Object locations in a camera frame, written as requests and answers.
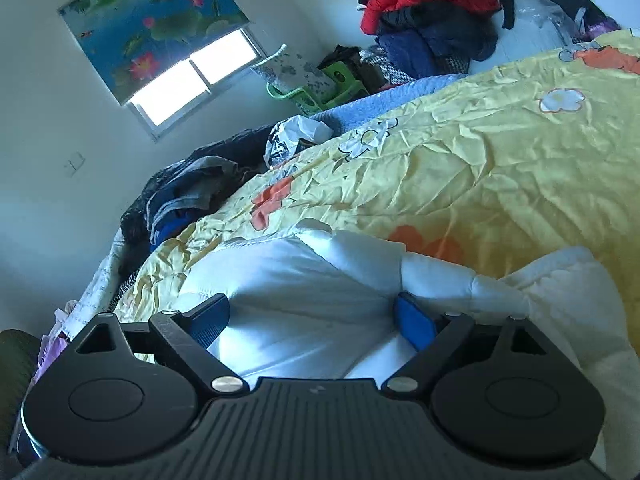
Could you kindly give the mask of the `white quilted down jacket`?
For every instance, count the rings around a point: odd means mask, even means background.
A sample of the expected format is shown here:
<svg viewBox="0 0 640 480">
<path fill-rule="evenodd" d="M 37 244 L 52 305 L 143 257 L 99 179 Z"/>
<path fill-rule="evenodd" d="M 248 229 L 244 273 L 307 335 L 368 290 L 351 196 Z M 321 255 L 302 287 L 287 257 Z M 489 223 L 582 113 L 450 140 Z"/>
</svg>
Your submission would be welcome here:
<svg viewBox="0 0 640 480">
<path fill-rule="evenodd" d="M 192 266 L 174 307 L 224 295 L 228 326 L 213 356 L 250 384 L 262 377 L 382 382 L 435 339 L 448 314 L 532 321 L 605 404 L 594 460 L 616 479 L 639 470 L 639 359 L 611 275 L 570 247 L 505 278 L 410 252 L 400 243 L 306 219 L 237 237 Z"/>
</svg>

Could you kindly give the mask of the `dark folded clothes stack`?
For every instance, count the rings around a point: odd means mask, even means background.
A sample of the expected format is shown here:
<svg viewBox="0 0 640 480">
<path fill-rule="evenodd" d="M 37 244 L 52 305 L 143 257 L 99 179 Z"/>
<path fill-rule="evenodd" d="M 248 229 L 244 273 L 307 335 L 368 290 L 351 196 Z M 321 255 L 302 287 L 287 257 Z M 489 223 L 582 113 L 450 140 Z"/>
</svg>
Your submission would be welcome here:
<svg viewBox="0 0 640 480">
<path fill-rule="evenodd" d="M 206 144 L 150 177 L 120 217 L 127 253 L 119 276 L 129 278 L 164 240 L 217 211 L 244 183 L 265 172 L 271 129 L 246 129 Z"/>
</svg>

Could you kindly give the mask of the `yellow cartoon bed quilt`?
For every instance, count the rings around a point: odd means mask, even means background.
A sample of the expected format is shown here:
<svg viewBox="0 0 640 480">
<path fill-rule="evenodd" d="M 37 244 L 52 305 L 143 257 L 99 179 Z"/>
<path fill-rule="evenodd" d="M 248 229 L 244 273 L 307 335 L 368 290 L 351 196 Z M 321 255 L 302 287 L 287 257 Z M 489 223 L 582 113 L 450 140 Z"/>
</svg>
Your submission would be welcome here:
<svg viewBox="0 0 640 480">
<path fill-rule="evenodd" d="M 146 259 L 116 313 L 174 302 L 232 237 L 313 218 L 502 278 L 565 246 L 610 271 L 639 336 L 639 34 L 544 52 L 412 100 L 245 183 Z"/>
</svg>

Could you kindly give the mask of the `crumpled black white plastic bag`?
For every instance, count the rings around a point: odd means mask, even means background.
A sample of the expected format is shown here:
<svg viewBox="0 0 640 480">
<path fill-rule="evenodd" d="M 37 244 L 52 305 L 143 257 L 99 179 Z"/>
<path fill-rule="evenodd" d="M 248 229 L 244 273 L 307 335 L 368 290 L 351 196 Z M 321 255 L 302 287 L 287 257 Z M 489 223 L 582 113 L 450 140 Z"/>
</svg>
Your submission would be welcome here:
<svg viewBox="0 0 640 480">
<path fill-rule="evenodd" d="M 267 136 L 264 161 L 271 168 L 299 152 L 330 140 L 334 131 L 324 122 L 296 115 L 275 125 Z"/>
</svg>

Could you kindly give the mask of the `light blue knitted blanket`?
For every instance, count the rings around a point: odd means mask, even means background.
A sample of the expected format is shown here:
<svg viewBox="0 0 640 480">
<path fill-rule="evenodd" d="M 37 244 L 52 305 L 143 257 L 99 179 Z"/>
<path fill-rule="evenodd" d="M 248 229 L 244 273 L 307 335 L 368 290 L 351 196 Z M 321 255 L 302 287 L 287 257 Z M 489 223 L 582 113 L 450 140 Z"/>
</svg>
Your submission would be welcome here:
<svg viewBox="0 0 640 480">
<path fill-rule="evenodd" d="M 312 115 L 317 122 L 323 122 L 332 129 L 336 136 L 356 129 L 370 120 L 394 110 L 401 105 L 413 101 L 421 96 L 429 96 L 450 84 L 465 78 L 465 74 L 450 74 L 431 76 L 401 84 L 400 86 L 383 90 L 373 96 L 366 96 L 347 104 L 330 108 L 324 112 Z"/>
</svg>

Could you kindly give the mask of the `green plastic stool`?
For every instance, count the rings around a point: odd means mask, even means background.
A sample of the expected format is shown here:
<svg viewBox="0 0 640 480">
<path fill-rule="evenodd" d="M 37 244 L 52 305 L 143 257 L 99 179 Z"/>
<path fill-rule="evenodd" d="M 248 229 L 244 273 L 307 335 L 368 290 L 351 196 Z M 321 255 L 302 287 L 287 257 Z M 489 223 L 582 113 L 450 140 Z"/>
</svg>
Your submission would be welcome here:
<svg viewBox="0 0 640 480">
<path fill-rule="evenodd" d="M 318 70 L 316 66 L 283 66 L 280 74 L 266 85 L 275 100 L 292 102 L 299 113 L 312 116 L 369 95 L 363 82 L 344 62 Z"/>
</svg>

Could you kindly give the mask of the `patterned fabric bag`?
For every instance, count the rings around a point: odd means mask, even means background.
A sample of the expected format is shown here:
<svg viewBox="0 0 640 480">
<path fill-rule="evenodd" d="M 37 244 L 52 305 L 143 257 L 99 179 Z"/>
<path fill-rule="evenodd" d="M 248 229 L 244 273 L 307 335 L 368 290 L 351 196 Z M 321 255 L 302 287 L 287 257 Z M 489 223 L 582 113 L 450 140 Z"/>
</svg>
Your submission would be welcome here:
<svg viewBox="0 0 640 480">
<path fill-rule="evenodd" d="M 250 69 L 266 82 L 273 99 L 292 102 L 306 116 L 323 110 L 338 93 L 334 80 L 286 44 Z"/>
</svg>

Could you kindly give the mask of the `navy blue jacket on pile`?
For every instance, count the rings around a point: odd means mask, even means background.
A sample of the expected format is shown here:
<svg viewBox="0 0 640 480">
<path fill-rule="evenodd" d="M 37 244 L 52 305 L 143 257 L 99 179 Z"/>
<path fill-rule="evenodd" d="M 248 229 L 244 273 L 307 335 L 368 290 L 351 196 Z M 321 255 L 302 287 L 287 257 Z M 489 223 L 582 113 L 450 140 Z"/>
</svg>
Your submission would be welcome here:
<svg viewBox="0 0 640 480">
<path fill-rule="evenodd" d="M 375 36 L 393 66 L 414 79 L 466 74 L 471 62 L 494 54 L 498 40 L 489 14 L 445 0 L 384 12 Z"/>
</svg>

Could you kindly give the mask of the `lotus print roller blind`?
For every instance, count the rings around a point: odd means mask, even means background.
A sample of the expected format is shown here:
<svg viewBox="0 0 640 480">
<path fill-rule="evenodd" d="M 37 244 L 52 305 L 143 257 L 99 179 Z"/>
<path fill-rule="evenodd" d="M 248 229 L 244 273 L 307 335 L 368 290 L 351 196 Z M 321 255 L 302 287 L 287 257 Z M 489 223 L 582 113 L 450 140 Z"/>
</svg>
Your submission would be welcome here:
<svg viewBox="0 0 640 480">
<path fill-rule="evenodd" d="M 119 104 L 250 22 L 234 0 L 72 0 L 58 13 Z"/>
</svg>

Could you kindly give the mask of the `white wall switch plate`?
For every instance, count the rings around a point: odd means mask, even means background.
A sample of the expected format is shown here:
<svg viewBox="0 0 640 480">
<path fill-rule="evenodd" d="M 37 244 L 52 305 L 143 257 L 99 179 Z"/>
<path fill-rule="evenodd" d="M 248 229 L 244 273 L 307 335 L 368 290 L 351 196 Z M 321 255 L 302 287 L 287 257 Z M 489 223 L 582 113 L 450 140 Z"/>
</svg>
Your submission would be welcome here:
<svg viewBox="0 0 640 480">
<path fill-rule="evenodd" d="M 64 162 L 63 170 L 66 177 L 73 177 L 76 172 L 85 165 L 85 157 L 83 154 L 79 152 L 73 152 L 70 156 L 67 157 L 66 162 Z"/>
</svg>

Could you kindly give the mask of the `window with aluminium frame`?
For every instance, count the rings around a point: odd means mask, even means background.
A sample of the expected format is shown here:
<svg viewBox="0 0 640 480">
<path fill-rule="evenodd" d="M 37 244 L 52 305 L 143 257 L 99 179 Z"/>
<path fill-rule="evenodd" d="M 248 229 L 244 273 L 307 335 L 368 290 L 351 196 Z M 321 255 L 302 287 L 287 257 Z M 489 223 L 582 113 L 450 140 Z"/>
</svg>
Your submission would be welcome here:
<svg viewBox="0 0 640 480">
<path fill-rule="evenodd" d="M 229 32 L 177 63 L 137 92 L 127 107 L 154 141 L 232 87 L 265 57 L 252 32 Z"/>
</svg>

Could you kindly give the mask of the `black bag by wall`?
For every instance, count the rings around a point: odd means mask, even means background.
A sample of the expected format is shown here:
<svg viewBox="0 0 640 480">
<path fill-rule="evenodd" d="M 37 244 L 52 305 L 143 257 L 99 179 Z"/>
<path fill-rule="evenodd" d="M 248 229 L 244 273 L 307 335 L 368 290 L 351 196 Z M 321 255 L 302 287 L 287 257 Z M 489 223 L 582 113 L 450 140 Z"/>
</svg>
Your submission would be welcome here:
<svg viewBox="0 0 640 480">
<path fill-rule="evenodd" d="M 606 15 L 591 0 L 550 1 L 556 3 L 574 22 L 580 39 L 593 40 L 607 32 L 620 30 L 620 24 Z"/>
</svg>

